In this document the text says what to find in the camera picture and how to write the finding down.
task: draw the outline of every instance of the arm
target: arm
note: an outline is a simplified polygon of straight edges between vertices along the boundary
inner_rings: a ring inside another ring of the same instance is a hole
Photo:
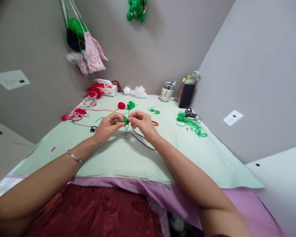
[[[135,111],[128,120],[138,127],[170,168],[178,185],[198,205],[205,236],[252,237],[243,217],[216,183],[156,131],[149,115]]]
[[[71,149],[84,161],[105,143],[114,131],[125,126],[124,115],[112,113],[102,119],[96,133]],[[67,153],[46,164],[0,197],[0,235],[19,236],[39,211],[75,176],[81,163]]]

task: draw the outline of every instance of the red crochet ball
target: red crochet ball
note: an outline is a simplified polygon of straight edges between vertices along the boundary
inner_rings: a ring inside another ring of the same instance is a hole
[[[100,89],[97,88],[97,87],[95,87],[95,86],[90,87],[90,88],[88,89],[88,91],[93,91],[93,92],[95,92],[95,93],[96,93],[96,98],[97,98],[97,99],[100,98],[101,95],[102,95]]]
[[[125,109],[125,104],[123,102],[118,103],[118,108],[119,109]]]

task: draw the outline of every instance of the wall socket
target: wall socket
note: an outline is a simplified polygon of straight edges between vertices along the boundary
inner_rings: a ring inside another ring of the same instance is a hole
[[[237,122],[239,119],[241,119],[243,115],[239,113],[238,111],[234,110],[232,111],[227,117],[224,118],[224,122],[228,124],[229,126],[233,125],[235,122]]]
[[[0,84],[3,85],[8,91],[30,84],[21,70],[8,71],[0,73]]]

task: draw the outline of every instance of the clear plastic cup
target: clear plastic cup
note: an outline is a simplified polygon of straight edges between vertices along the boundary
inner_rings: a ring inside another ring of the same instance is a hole
[[[93,108],[98,104],[96,99],[96,92],[81,92],[77,95],[77,97],[82,100],[82,108],[84,109]]]

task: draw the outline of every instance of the bangle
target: bangle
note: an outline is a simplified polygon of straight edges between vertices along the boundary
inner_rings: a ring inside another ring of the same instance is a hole
[[[68,151],[69,151],[68,155],[70,155],[75,161],[77,161],[78,163],[81,163],[81,164],[83,163],[82,160],[79,160],[77,157],[75,157],[70,150],[68,150]]]

